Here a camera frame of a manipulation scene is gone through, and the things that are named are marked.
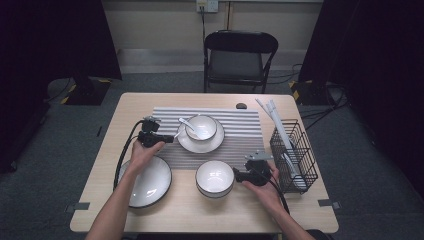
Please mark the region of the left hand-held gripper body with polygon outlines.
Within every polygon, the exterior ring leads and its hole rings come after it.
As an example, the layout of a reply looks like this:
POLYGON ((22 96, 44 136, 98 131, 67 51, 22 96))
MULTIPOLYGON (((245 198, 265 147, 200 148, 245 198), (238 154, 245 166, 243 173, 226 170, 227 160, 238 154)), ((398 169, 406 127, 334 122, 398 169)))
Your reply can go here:
POLYGON ((153 116, 145 117, 141 120, 142 127, 141 131, 138 134, 137 140, 147 148, 154 146, 160 141, 164 141, 163 135, 157 135, 160 124, 159 119, 154 118, 153 116))

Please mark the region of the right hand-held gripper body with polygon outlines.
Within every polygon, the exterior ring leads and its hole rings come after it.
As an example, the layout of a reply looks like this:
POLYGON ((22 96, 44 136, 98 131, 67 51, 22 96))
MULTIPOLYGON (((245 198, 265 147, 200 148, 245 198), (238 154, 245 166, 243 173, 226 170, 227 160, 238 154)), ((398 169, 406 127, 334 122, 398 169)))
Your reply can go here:
POLYGON ((247 181, 255 186, 263 186, 271 179, 271 170, 268 164, 269 160, 273 159, 273 156, 265 152, 255 152, 250 155, 246 155, 245 168, 249 172, 247 181))

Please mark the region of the white spoon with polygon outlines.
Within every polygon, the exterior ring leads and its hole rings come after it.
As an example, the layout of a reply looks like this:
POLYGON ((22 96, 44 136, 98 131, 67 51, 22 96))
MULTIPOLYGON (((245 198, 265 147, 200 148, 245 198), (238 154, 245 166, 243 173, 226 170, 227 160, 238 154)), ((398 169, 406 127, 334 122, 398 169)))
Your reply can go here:
POLYGON ((192 135, 192 138, 195 138, 195 139, 198 139, 198 140, 200 140, 201 138, 200 138, 200 132, 199 132, 199 130, 195 127, 195 126, 193 126, 189 121, 187 121, 186 119, 184 119, 184 118, 179 118, 178 119, 178 121, 180 122, 180 123, 182 123, 182 124, 184 124, 184 125, 186 125, 190 130, 191 130, 191 135, 192 135))
POLYGON ((303 190, 306 187, 305 180, 303 179, 303 177, 301 176, 301 174, 297 171, 297 169, 295 168, 295 166, 292 163, 292 161, 289 158, 289 156, 286 153, 283 153, 282 156, 283 156, 283 158, 284 158, 284 160, 285 160, 285 162, 286 162, 286 164, 288 166, 288 169, 289 169, 289 172, 290 172, 290 175, 291 175, 291 180, 292 180, 293 185, 297 189, 303 190))

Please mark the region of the white plate dark rim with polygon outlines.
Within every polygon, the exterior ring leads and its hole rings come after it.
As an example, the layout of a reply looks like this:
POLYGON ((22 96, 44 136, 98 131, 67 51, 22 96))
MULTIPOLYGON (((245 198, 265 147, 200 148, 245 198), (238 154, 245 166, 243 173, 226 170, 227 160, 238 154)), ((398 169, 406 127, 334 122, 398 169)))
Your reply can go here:
POLYGON ((172 172, 168 163, 154 156, 147 167, 137 176, 129 206, 144 208, 165 196, 172 183, 172 172))
POLYGON ((186 133, 186 127, 181 124, 178 128, 179 135, 177 137, 180 145, 186 150, 193 153, 208 153, 217 149, 224 141, 225 131, 222 124, 216 120, 217 131, 215 135, 208 140, 194 140, 190 138, 186 133))

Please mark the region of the white bowl dark rim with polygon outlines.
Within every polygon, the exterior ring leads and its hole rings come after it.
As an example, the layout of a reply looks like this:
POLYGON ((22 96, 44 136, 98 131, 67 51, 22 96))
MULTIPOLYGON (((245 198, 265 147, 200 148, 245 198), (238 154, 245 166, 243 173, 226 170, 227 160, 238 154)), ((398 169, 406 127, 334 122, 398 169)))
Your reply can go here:
MULTIPOLYGON (((208 140, 212 138, 217 131, 217 124, 215 123, 215 120, 210 116, 197 115, 187 120, 199 130, 200 132, 199 135, 201 138, 199 141, 208 140)), ((188 127, 186 127, 186 133, 190 138, 192 138, 192 135, 191 135, 192 132, 188 127)))
POLYGON ((234 172, 225 162, 208 161, 197 169, 195 179, 198 190, 204 196, 221 198, 232 190, 234 172))

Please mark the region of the black wire basket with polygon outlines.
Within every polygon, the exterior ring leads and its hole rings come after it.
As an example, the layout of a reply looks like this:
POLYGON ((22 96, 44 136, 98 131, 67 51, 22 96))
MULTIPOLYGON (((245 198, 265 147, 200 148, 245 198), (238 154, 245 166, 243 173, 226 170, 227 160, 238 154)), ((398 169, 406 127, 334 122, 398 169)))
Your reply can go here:
POLYGON ((306 132, 302 130, 297 120, 283 120, 282 124, 290 138, 292 150, 286 149, 277 129, 274 129, 270 139, 270 147, 275 165, 279 169, 279 184, 284 193, 303 194, 309 190, 318 178, 318 174, 315 169, 314 153, 311 149, 306 132), (299 190, 293 185, 288 166, 282 156, 283 153, 286 153, 289 156, 295 168, 305 180, 306 187, 303 190, 299 190))

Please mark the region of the person's left hand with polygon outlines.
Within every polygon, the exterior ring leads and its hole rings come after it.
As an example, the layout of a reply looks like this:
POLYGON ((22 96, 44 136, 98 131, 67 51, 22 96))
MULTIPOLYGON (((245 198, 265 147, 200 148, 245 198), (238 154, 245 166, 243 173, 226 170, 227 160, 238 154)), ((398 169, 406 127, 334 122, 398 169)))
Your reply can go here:
POLYGON ((129 172, 133 175, 140 174, 153 156, 159 152, 164 145, 164 142, 158 142, 154 146, 146 148, 139 141, 136 141, 132 147, 130 165, 128 167, 129 172))

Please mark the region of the person's right hand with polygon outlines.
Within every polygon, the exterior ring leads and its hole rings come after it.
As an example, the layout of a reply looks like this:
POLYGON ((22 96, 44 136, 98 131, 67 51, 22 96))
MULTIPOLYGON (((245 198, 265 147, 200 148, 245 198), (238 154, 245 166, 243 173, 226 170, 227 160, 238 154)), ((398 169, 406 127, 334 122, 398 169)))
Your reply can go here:
POLYGON ((272 177, 263 186, 256 186, 248 181, 243 181, 242 185, 251 190, 269 213, 285 211, 279 191, 276 189, 276 179, 279 177, 279 171, 274 165, 270 165, 272 177))

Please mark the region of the grey striped placemat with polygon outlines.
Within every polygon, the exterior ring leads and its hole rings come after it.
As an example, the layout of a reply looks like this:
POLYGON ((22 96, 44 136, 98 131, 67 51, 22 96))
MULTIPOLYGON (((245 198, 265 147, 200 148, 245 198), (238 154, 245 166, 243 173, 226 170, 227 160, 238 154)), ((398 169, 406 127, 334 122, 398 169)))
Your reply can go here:
POLYGON ((208 153, 193 153, 183 148, 176 138, 160 152, 172 169, 196 169, 202 163, 219 160, 230 166, 242 168, 245 156, 264 151, 263 135, 257 110, 225 108, 155 107, 153 116, 160 119, 158 134, 175 135, 180 117, 186 120, 197 115, 210 116, 218 120, 225 131, 223 143, 208 153))

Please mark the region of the bundle of white chopsticks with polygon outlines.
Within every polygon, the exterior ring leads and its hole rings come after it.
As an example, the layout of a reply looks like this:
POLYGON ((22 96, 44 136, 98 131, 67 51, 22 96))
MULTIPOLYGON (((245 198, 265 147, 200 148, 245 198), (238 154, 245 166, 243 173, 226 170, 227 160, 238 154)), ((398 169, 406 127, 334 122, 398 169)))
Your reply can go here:
POLYGON ((275 127, 281 137, 281 140, 284 143, 284 146, 287 150, 292 150, 292 145, 290 143, 290 138, 288 137, 285 128, 280 119, 280 115, 277 111, 276 105, 273 100, 269 100, 266 104, 263 104, 262 101, 256 98, 256 102, 259 106, 265 111, 265 113, 273 120, 275 127))

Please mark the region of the grey tape strip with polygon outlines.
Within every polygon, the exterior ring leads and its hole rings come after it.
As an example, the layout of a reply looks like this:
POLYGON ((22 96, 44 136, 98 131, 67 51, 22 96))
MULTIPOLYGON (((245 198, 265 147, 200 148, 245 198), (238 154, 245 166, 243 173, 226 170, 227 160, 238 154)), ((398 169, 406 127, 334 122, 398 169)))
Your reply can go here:
POLYGON ((331 199, 319 199, 318 204, 320 207, 329 206, 332 207, 334 210, 341 208, 341 204, 338 201, 332 201, 331 199))
POLYGON ((66 213, 74 213, 76 210, 88 210, 90 206, 89 202, 78 202, 67 205, 65 208, 66 213))

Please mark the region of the black stand base yellow tape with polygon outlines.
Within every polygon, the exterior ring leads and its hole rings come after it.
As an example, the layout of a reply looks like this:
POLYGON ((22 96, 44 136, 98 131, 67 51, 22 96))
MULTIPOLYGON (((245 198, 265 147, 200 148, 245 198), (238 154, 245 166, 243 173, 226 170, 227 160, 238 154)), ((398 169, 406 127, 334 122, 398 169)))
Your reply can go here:
POLYGON ((289 87, 295 102, 304 106, 333 105, 334 100, 328 88, 314 84, 312 80, 306 82, 291 82, 289 87))
POLYGON ((110 85, 110 80, 90 79, 87 76, 76 77, 74 85, 69 89, 61 103, 64 105, 99 106, 102 104, 110 85))

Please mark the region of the black folding chair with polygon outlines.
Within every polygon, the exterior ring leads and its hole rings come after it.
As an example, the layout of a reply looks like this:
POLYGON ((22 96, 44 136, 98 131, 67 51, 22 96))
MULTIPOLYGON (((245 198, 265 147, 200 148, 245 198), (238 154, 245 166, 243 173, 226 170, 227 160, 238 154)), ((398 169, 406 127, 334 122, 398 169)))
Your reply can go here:
POLYGON ((264 93, 278 47, 278 40, 265 32, 210 33, 203 42, 204 92, 214 83, 261 87, 264 93))

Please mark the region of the dark curtain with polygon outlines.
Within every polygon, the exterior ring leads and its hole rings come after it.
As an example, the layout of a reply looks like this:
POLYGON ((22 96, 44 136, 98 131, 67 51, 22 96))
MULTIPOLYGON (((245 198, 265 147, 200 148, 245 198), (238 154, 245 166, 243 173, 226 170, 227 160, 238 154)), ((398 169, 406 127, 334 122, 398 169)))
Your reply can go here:
POLYGON ((102 0, 0 0, 0 173, 48 111, 50 82, 83 76, 121 77, 102 0))
POLYGON ((299 80, 345 86, 424 198, 424 0, 323 0, 299 80))

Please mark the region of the white wall outlet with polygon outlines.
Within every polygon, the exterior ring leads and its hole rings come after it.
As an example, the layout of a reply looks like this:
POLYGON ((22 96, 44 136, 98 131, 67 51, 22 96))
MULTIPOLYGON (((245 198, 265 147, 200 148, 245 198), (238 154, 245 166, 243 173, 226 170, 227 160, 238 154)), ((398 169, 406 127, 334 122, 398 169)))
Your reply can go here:
POLYGON ((196 0, 196 11, 204 13, 217 13, 219 11, 219 1, 196 0))

